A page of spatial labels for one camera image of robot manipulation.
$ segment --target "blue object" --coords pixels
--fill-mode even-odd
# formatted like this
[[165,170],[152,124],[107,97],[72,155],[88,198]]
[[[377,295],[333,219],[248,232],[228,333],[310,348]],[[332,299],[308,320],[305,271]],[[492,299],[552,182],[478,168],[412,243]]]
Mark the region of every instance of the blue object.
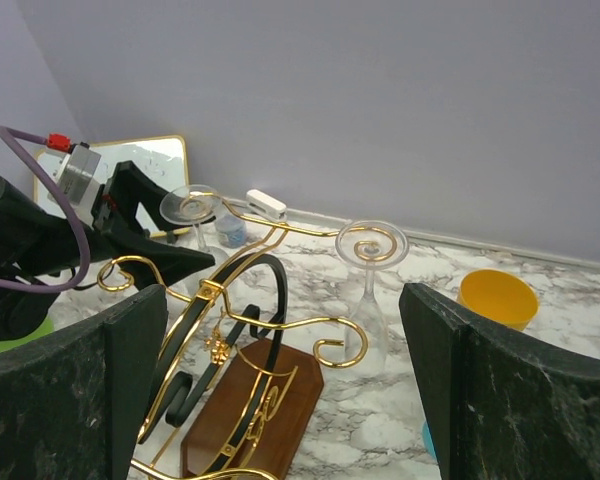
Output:
[[229,212],[216,218],[215,227],[218,241],[227,248],[239,248],[247,243],[247,225],[245,221]]
[[433,448],[433,440],[431,439],[431,432],[429,431],[427,422],[424,422],[424,425],[422,425],[422,439],[424,440],[424,448],[427,449],[429,455],[437,462],[438,458],[436,457],[436,450]]

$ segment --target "orange cup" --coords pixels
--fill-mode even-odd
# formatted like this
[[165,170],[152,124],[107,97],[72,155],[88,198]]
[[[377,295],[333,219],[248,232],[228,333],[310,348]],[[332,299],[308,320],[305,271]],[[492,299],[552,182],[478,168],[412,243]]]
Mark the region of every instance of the orange cup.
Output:
[[476,270],[462,280],[458,303],[494,322],[522,331],[538,312],[534,291],[499,270]]

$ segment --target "brown wooden board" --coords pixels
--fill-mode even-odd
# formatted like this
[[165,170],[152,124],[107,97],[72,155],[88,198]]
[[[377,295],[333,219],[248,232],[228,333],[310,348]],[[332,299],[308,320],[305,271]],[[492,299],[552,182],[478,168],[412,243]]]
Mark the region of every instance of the brown wooden board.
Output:
[[[242,349],[244,355],[258,366],[265,364],[271,341],[258,340]],[[260,443],[248,468],[259,468],[283,480],[313,414],[324,381],[320,365],[312,355],[282,345],[275,373],[288,373],[298,366],[284,401],[277,414],[266,424]],[[249,399],[258,372],[236,356],[207,403],[182,440],[181,466],[184,477],[204,473],[236,426]],[[274,377],[272,385],[282,390],[287,377]],[[243,458],[239,451],[229,467],[238,466]]]

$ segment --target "white marble surface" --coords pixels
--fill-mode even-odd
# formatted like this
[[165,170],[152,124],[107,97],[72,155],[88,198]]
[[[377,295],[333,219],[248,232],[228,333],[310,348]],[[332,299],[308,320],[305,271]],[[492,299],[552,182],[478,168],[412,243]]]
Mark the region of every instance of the white marble surface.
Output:
[[[214,243],[212,228],[207,238]],[[264,228],[249,225],[252,238]],[[333,239],[290,234],[276,251],[289,277],[287,321],[310,316],[346,315],[362,295],[364,273],[346,266],[336,255]],[[405,282],[424,282],[455,298],[461,279],[477,268],[497,268],[518,275],[537,292],[540,311],[527,333],[554,345],[600,358],[600,274],[546,265],[493,252],[448,246],[412,244],[399,265],[379,272],[376,296],[390,325],[390,356],[386,371],[370,381],[356,381],[352,372],[325,370],[325,388],[294,459],[289,480],[439,479],[438,468],[425,451],[421,428],[424,414],[400,323],[398,297]],[[232,287],[234,306],[247,302],[267,310],[273,306],[274,285],[267,270],[254,269]],[[97,272],[93,268],[89,277]],[[176,285],[181,291],[186,285]],[[58,327],[106,308],[119,296],[94,288],[64,293],[52,308]],[[182,308],[169,300],[173,320]],[[337,338],[333,326],[285,333],[285,343],[310,351],[319,338]],[[182,367],[198,375],[208,363],[203,335],[190,347]],[[244,335],[242,341],[248,341]],[[170,433],[160,426],[136,454],[149,461]],[[158,467],[179,476],[179,439]],[[133,470],[129,478],[146,478]]]

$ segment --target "wall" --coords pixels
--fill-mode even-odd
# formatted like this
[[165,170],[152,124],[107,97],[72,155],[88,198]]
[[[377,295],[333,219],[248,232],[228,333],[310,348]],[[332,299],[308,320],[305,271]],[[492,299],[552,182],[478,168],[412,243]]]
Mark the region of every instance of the wall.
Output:
[[91,140],[243,196],[600,261],[600,0],[19,0]]
[[[14,0],[0,0],[0,125],[40,135],[80,135]],[[0,175],[25,193],[33,190],[31,172],[2,140]]]

